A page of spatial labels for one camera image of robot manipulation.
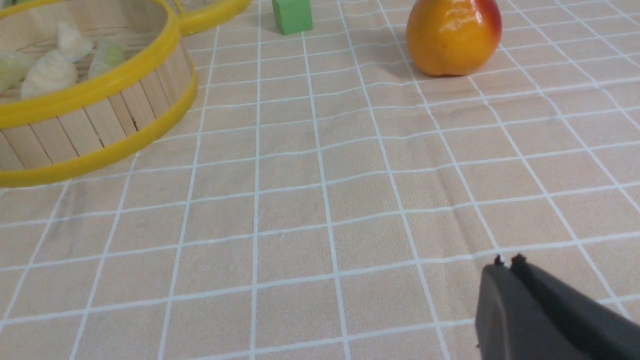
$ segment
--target wooden basket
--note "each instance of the wooden basket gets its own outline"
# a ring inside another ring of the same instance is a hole
[[[183,35],[211,29],[245,11],[252,0],[167,0],[179,15]]]
[[[0,48],[41,56],[59,22],[120,44],[121,66],[77,85],[21,101],[0,95],[0,186],[31,186],[82,175],[123,159],[166,133],[188,111],[195,71],[177,16],[163,0],[34,0],[0,12]]]

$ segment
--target dumpling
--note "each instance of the dumpling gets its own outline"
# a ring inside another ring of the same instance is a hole
[[[78,81],[76,66],[57,49],[41,57],[27,73],[22,83],[20,97],[30,99],[73,86]]]
[[[98,39],[98,49],[89,66],[89,79],[100,76],[125,61],[122,48],[105,38]]]
[[[93,50],[93,41],[84,36],[78,28],[66,22],[59,22],[58,50],[65,59],[77,63]]]
[[[0,94],[18,85],[35,63],[35,58],[27,54],[0,50]]]

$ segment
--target yellow basket rim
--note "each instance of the yellow basket rim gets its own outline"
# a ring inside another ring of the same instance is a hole
[[[85,175],[120,161],[166,134],[189,111],[197,93],[198,81],[192,62],[191,79],[186,91],[169,110],[147,127],[105,148],[61,163],[27,170],[0,170],[0,187],[17,188],[51,184]]]
[[[180,31],[185,36],[203,32],[233,19],[236,15],[245,11],[251,1],[219,0],[198,10],[185,12],[182,10],[178,0],[173,0],[179,11],[181,11],[179,14]]]
[[[33,0],[0,11],[0,20],[37,6],[66,0]],[[164,28],[144,50],[121,66],[57,92],[33,99],[0,104],[0,129],[27,125],[70,113],[101,101],[126,89],[162,64],[179,46],[180,22],[163,0],[146,0],[160,4],[166,13]]]

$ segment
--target green toy block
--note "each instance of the green toy block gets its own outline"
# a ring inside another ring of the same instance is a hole
[[[276,25],[283,35],[301,33],[314,28],[310,0],[271,0]]]

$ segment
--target orange fruit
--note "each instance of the orange fruit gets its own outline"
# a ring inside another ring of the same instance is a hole
[[[495,0],[417,0],[406,24],[413,62],[427,75],[469,75],[502,38]]]

